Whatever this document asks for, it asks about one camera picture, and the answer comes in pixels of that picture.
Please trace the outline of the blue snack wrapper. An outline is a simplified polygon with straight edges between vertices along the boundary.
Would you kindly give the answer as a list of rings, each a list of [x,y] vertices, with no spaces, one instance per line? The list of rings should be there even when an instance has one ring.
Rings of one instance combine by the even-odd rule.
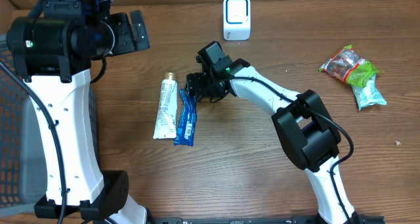
[[[197,120],[196,98],[190,97],[184,89],[180,90],[180,97],[183,102],[183,109],[180,114],[174,145],[193,146]]]

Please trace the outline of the white tube with gold cap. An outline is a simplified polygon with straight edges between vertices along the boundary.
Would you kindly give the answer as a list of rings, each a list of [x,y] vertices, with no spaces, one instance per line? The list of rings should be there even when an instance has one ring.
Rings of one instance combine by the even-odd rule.
[[[177,106],[177,77],[175,73],[166,72],[161,82],[153,139],[174,139],[177,136]]]

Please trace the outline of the green snack bag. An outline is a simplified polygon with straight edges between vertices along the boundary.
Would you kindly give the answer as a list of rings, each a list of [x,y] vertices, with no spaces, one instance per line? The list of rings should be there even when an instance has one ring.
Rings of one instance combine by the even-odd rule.
[[[352,45],[344,46],[322,64],[319,71],[327,72],[344,83],[361,88],[367,85],[374,74],[379,73],[370,61],[355,53]]]

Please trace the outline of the light blue tissue pack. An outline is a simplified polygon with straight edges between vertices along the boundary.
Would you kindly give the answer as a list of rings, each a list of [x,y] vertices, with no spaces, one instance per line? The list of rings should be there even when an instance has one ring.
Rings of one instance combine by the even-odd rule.
[[[365,87],[352,86],[358,110],[361,111],[363,108],[373,105],[387,105],[386,100],[380,94],[379,90],[375,86],[376,75],[367,81]]]

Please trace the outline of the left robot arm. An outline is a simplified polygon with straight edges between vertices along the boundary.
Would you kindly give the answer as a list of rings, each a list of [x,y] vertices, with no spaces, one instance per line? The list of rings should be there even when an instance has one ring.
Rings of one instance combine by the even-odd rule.
[[[134,36],[143,20],[112,14],[112,0],[39,0],[6,35],[9,76],[32,101],[47,167],[38,218],[58,223],[79,213],[86,223],[148,224],[152,217],[129,194],[123,170],[101,170],[91,120],[91,64],[147,49]]]

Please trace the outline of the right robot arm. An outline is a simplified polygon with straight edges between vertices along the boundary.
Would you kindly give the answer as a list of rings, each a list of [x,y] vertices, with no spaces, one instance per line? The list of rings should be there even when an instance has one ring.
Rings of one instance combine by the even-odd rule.
[[[202,71],[188,74],[185,90],[191,96],[217,102],[231,94],[252,102],[272,119],[283,152],[308,176],[318,201],[319,223],[360,223],[345,192],[339,164],[353,150],[339,156],[338,145],[348,133],[329,115],[314,91],[290,91],[265,78],[239,58],[228,55],[196,56]]]

